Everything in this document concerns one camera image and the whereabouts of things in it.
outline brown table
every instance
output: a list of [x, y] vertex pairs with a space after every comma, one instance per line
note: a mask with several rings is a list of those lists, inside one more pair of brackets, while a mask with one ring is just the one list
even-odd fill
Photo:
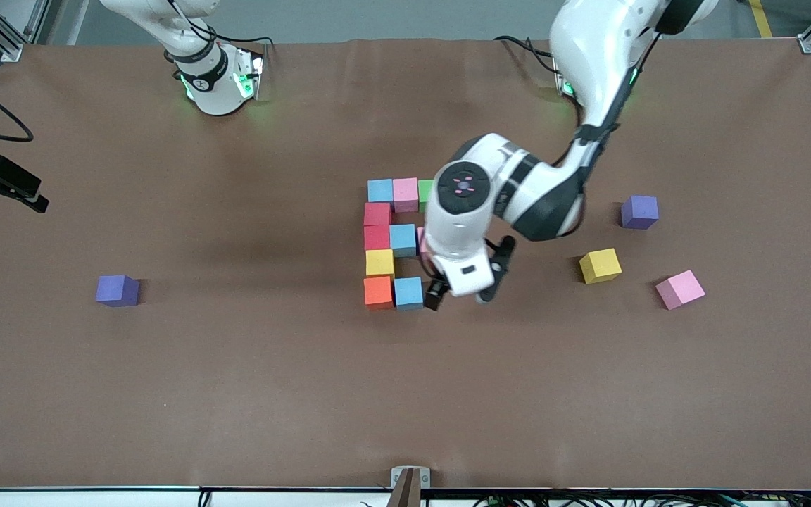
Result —
[[[811, 488], [792, 39], [660, 43], [576, 237], [520, 242], [493, 305], [364, 311], [367, 179], [432, 177], [484, 132], [543, 158], [569, 140], [572, 107], [518, 51], [277, 46], [267, 102], [228, 118], [155, 47], [1, 68], [38, 139], [0, 153], [52, 205], [0, 199], [0, 485], [373, 485], [423, 464], [438, 487]], [[617, 225], [633, 193], [659, 196], [649, 231]], [[583, 285], [577, 259], [608, 247], [624, 274]], [[654, 284], [688, 269], [708, 295], [666, 311]], [[109, 273], [144, 279], [144, 304], [94, 303]]]

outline orange cube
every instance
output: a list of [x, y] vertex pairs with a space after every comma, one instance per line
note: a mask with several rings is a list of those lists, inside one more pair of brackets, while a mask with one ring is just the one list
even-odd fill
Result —
[[393, 308], [393, 280], [389, 276], [366, 278], [364, 283], [367, 309]]

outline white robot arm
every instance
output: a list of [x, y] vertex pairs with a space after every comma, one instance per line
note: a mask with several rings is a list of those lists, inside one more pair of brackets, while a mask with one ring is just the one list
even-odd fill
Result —
[[207, 115], [227, 115], [258, 93], [261, 55], [220, 42], [203, 17], [219, 0], [101, 0], [163, 45], [187, 96]]
[[[446, 292], [493, 298], [515, 241], [485, 235], [493, 215], [530, 241], [573, 232], [583, 216], [586, 179], [602, 154], [641, 65], [662, 33], [703, 19], [717, 0], [567, 0], [553, 22], [553, 60], [583, 108], [581, 125], [557, 167], [498, 134], [466, 142], [434, 179], [425, 241], [437, 269], [426, 306]], [[493, 256], [487, 248], [493, 249]]]

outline cube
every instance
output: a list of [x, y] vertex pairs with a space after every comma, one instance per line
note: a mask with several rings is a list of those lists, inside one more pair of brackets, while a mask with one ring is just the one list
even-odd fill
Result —
[[590, 251], [580, 260], [580, 270], [584, 274], [584, 283], [608, 282], [615, 279], [622, 272], [618, 263], [615, 248], [608, 250]]
[[418, 211], [424, 213], [427, 209], [428, 199], [431, 199], [431, 190], [434, 189], [434, 180], [418, 180]]
[[370, 180], [367, 183], [367, 202], [393, 204], [393, 180]]
[[416, 239], [418, 240], [418, 254], [422, 257], [422, 259], [430, 259], [431, 258], [431, 251], [427, 249], [427, 242], [425, 241], [425, 228], [419, 227], [418, 234], [416, 235]]
[[705, 296], [703, 287], [699, 284], [692, 270], [676, 274], [656, 286], [656, 291], [662, 296], [665, 308], [675, 309], [681, 305], [686, 305], [694, 299]]
[[365, 276], [393, 276], [393, 251], [386, 250], [366, 250], [365, 251]]
[[364, 285], [367, 309], [393, 308], [393, 279], [389, 276], [366, 278]]
[[415, 224], [390, 225], [390, 248], [393, 257], [415, 257], [418, 242], [415, 239]]
[[421, 287], [421, 277], [393, 280], [393, 295], [396, 296], [396, 309], [399, 311], [425, 307], [425, 291]]
[[139, 282], [123, 274], [99, 277], [96, 302], [106, 307], [134, 307], [139, 301]]
[[659, 203], [654, 196], [631, 196], [622, 204], [622, 227], [649, 229], [659, 220]]
[[402, 177], [393, 180], [393, 212], [412, 213], [418, 211], [418, 178]]
[[365, 250], [387, 250], [390, 247], [389, 225], [369, 225], [363, 228]]
[[389, 203], [386, 202], [366, 202], [365, 218], [363, 224], [368, 225], [390, 225], [393, 222], [393, 212]]

